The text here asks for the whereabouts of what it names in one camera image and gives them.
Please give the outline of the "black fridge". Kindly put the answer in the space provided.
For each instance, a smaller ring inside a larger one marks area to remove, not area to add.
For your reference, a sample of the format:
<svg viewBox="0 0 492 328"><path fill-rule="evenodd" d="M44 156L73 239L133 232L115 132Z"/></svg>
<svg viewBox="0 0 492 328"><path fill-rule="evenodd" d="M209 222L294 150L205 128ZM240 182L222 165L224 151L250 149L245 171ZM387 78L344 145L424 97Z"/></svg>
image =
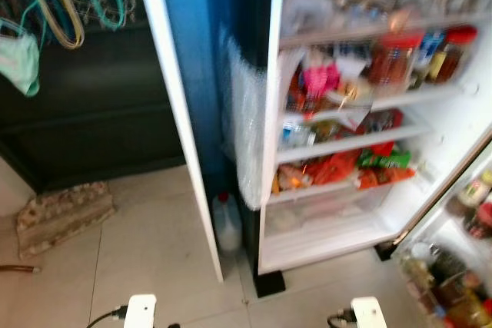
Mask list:
<svg viewBox="0 0 492 328"><path fill-rule="evenodd" d="M281 36L281 6L268 6L268 53L261 208L250 210L251 262L257 295L284 292L285 272L375 250L391 258L449 190L454 178L491 141L492 0L333 0L337 13L324 28ZM446 84L411 89L414 67L397 88L367 80L379 37L471 25L477 39ZM308 99L302 69L335 62L340 85ZM409 167L363 167L345 180L312 185L306 163L342 151L370 148L412 153ZM297 232L264 234L267 207L282 195L319 194L338 185L358 190L389 185L373 214L327 220Z"/></svg>

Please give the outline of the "fridge door with shelves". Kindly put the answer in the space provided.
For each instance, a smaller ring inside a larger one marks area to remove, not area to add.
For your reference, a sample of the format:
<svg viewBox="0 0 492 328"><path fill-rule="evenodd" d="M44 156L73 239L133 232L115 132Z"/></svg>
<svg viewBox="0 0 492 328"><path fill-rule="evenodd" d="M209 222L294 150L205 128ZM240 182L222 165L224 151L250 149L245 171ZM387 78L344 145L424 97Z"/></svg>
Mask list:
<svg viewBox="0 0 492 328"><path fill-rule="evenodd" d="M418 317L410 328L447 328L445 308L478 297L492 318L492 244L474 236L477 209L456 212L456 195L491 166L486 144L397 248L397 265Z"/></svg>

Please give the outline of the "bottle with white label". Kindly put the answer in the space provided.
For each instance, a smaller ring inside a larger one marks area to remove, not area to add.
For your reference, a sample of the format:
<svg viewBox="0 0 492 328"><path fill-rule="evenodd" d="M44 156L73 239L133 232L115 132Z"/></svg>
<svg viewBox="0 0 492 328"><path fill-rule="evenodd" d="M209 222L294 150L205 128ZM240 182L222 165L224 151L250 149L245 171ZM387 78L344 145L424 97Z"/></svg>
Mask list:
<svg viewBox="0 0 492 328"><path fill-rule="evenodd" d="M454 198L457 215L464 216L471 210L477 209L488 198L490 191L492 191L492 170L486 169L468 181L463 190L458 191Z"/></svg>

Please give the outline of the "red container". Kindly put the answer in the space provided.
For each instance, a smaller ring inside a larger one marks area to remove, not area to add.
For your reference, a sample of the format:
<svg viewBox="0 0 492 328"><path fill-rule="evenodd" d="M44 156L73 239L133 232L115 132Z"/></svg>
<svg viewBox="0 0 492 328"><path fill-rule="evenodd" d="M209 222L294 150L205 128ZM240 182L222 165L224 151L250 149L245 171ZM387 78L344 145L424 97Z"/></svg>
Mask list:
<svg viewBox="0 0 492 328"><path fill-rule="evenodd" d="M489 239L492 234L492 203L486 201L477 208L477 223L474 226L474 236L478 239Z"/></svg>

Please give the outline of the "dark bottle with red cap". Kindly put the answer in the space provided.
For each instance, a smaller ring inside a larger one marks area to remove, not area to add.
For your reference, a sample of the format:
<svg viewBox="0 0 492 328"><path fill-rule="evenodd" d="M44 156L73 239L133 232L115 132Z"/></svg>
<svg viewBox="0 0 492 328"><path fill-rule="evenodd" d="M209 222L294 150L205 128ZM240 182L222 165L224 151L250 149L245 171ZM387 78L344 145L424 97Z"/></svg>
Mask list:
<svg viewBox="0 0 492 328"><path fill-rule="evenodd" d="M477 39L477 34L477 28L471 25L446 30L445 40L431 60L428 81L432 84L448 83L457 73L458 65Z"/></svg>

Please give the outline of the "green snack packet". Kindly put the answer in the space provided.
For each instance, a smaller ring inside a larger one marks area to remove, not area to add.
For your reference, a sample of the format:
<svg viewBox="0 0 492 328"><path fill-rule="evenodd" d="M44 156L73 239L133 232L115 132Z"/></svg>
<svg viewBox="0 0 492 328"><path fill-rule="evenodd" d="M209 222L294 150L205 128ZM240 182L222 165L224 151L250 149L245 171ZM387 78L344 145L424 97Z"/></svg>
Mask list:
<svg viewBox="0 0 492 328"><path fill-rule="evenodd" d="M356 160L359 169L407 169L411 163L412 153L394 148L389 154L377 154L370 148L360 152Z"/></svg>

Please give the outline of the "bottle with blue label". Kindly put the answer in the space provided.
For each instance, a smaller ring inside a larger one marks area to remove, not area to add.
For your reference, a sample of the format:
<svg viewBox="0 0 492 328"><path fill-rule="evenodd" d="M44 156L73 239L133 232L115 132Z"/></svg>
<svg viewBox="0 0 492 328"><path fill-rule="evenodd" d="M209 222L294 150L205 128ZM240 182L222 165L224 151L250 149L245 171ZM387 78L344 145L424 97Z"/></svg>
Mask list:
<svg viewBox="0 0 492 328"><path fill-rule="evenodd" d="M424 34L421 44L417 50L416 61L414 62L414 83L411 89L421 87L425 82L429 82L435 78L436 73L433 67L433 58L437 54L445 40L445 32L437 29L428 31Z"/></svg>

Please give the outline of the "jar with red lid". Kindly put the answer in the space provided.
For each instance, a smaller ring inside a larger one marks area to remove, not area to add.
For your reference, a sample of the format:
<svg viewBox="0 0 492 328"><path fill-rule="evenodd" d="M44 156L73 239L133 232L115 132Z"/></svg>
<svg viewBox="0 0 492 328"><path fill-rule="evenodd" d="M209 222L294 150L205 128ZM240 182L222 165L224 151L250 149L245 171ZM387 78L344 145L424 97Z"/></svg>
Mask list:
<svg viewBox="0 0 492 328"><path fill-rule="evenodd" d="M371 54L367 80L376 88L404 85L424 36L424 31L409 31L379 37Z"/></svg>

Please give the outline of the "orange snack packet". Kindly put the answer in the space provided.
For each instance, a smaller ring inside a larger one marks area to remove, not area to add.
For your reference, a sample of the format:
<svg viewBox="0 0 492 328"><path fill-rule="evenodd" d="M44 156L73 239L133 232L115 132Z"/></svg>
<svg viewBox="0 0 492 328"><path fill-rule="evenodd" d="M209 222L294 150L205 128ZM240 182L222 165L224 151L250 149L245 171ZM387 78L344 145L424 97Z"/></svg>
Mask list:
<svg viewBox="0 0 492 328"><path fill-rule="evenodd" d="M357 170L361 149L342 151L312 160L304 166L304 173L312 185L333 184L349 178Z"/></svg>

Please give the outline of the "clear crisper drawer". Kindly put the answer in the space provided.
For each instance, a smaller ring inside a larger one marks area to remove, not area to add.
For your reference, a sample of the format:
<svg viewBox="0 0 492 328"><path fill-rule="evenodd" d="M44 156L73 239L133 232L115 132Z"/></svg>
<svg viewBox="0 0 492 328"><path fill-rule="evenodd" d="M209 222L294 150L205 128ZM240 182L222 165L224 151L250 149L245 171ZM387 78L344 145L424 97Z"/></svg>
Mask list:
<svg viewBox="0 0 492 328"><path fill-rule="evenodd" d="M268 205L264 234L297 232L327 220L348 220L373 214L389 194L389 185L358 190L354 185L338 185L326 192L282 195Z"/></svg>

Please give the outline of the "pink packet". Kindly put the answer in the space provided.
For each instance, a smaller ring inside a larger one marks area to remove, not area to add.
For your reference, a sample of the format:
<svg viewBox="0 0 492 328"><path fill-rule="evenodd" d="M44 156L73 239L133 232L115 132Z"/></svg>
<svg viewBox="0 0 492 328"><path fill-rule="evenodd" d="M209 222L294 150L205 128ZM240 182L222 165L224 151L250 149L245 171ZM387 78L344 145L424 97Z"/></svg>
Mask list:
<svg viewBox="0 0 492 328"><path fill-rule="evenodd" d="M308 99L321 99L328 92L340 85L341 73L335 62L313 65L302 69L301 77L304 82L304 92Z"/></svg>

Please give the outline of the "clear plastic bag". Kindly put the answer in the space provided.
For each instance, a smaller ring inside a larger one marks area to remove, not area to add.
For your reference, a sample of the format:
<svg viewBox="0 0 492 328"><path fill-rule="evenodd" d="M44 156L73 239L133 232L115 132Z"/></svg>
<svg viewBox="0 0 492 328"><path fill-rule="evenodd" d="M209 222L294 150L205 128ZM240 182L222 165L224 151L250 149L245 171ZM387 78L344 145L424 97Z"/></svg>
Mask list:
<svg viewBox="0 0 492 328"><path fill-rule="evenodd" d="M333 0L284 0L281 6L281 36L324 28L337 9Z"/></svg>

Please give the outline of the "grey egg carton stack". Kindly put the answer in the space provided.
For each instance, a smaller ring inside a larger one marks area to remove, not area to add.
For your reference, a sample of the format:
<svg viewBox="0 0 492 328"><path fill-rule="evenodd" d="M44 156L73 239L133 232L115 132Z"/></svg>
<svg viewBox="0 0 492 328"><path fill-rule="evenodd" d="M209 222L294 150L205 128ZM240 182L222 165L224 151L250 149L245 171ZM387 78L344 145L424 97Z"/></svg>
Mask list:
<svg viewBox="0 0 492 328"><path fill-rule="evenodd" d="M18 257L31 259L63 244L115 213L105 181L40 194L15 215Z"/></svg>

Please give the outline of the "yellow clothes hanger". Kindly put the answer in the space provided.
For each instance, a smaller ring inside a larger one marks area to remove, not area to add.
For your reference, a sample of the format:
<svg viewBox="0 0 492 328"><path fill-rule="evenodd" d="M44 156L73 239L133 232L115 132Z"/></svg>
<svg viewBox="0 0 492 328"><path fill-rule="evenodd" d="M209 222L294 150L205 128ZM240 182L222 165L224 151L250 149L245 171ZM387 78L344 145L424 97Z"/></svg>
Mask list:
<svg viewBox="0 0 492 328"><path fill-rule="evenodd" d="M55 40L67 50L76 50L85 42L83 22L71 0L35 0L34 5L42 14L47 28Z"/></svg>

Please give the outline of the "mint green cloth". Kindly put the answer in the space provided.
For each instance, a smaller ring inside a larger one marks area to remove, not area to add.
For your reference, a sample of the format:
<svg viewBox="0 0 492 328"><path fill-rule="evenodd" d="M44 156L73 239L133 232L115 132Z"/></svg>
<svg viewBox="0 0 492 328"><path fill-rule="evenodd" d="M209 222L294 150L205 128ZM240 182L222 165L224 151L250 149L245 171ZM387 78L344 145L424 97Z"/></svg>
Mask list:
<svg viewBox="0 0 492 328"><path fill-rule="evenodd" d="M0 18L0 75L25 97L39 92L38 40L27 29Z"/></svg>

